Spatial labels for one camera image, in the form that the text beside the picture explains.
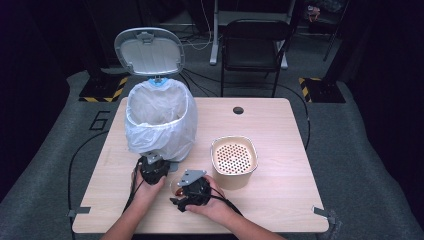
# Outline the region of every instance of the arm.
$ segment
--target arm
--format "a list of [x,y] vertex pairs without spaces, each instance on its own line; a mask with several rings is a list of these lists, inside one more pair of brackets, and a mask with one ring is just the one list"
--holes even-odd
[[[215,183],[214,179],[210,176],[204,176],[210,183],[213,189],[219,191],[224,195],[223,191]],[[186,210],[202,214],[211,219],[212,221],[224,226],[230,230],[238,239],[247,240],[247,239],[284,239],[276,233],[273,233],[251,221],[240,216],[234,212],[230,207],[228,207],[223,201],[218,199],[211,198],[206,206],[195,206],[187,205]]]
[[140,188],[131,205],[101,239],[131,239],[138,223],[143,219],[164,184],[165,177],[152,186],[145,182],[142,183],[140,171],[137,170],[136,186],[140,185]]

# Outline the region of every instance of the yellow black hazard tape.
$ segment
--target yellow black hazard tape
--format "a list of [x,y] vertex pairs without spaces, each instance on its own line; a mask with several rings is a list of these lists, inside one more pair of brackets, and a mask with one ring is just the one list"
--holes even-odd
[[308,87],[306,86],[306,79],[321,81],[320,78],[299,78],[300,87],[302,88],[303,96],[305,97],[306,102],[312,102],[311,94]]
[[122,90],[124,89],[125,83],[127,83],[128,78],[123,78],[119,82],[118,87],[116,88],[113,96],[110,97],[80,97],[79,101],[82,102],[115,102],[119,99],[119,96],[122,94]]

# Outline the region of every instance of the perforated bottom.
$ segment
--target perforated bottom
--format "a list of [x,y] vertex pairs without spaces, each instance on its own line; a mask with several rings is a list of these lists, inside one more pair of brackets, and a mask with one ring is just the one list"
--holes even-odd
[[224,175],[242,175],[257,167],[253,144],[245,137],[223,137],[212,144],[215,170]]

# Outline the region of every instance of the dark background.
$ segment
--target dark background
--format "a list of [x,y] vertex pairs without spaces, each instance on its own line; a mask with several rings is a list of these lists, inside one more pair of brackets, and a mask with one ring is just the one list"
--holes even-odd
[[[148,2],[5,0],[0,3],[1,199],[31,162],[66,103],[69,93],[66,78],[87,68],[112,65],[116,61],[113,39],[122,30],[144,25],[146,14],[151,12],[146,13],[142,7]],[[240,10],[256,8],[256,1],[243,2],[246,4],[239,6]],[[264,11],[274,11],[276,6],[282,6],[282,11],[286,9],[287,5],[275,5],[276,2],[261,1],[259,6],[265,7]],[[355,2],[359,10],[369,6],[365,0]],[[365,44],[354,46],[362,48],[363,54],[351,59],[358,65],[347,84],[361,111],[369,141],[401,185],[423,227],[422,7],[424,3],[418,0],[389,0],[375,11],[368,11],[375,15],[375,21],[369,23],[373,27]],[[356,11],[349,15],[348,21],[354,23],[360,19],[363,20],[361,11]]]

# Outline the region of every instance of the white trash bag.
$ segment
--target white trash bag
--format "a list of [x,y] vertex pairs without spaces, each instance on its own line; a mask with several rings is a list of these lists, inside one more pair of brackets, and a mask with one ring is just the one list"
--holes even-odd
[[130,91],[125,134],[131,152],[153,152],[164,160],[181,162],[194,144],[196,131],[196,103],[183,83],[150,79]]

